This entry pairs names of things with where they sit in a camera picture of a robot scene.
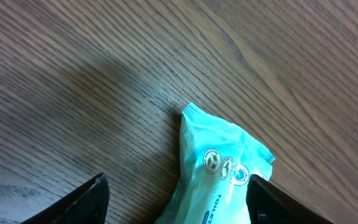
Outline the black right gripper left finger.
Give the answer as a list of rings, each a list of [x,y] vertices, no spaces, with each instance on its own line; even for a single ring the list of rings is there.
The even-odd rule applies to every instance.
[[[108,177],[100,173],[23,224],[104,224],[108,205]]]

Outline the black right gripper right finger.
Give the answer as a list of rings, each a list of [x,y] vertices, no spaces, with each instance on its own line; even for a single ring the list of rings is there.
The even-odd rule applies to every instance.
[[[247,187],[251,224],[332,224],[256,174]]]

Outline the teal snack bar packet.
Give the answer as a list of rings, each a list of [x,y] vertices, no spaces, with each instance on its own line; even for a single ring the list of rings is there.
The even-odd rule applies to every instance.
[[[180,180],[158,224],[249,223],[247,184],[269,180],[275,156],[234,123],[189,103],[181,112]]]

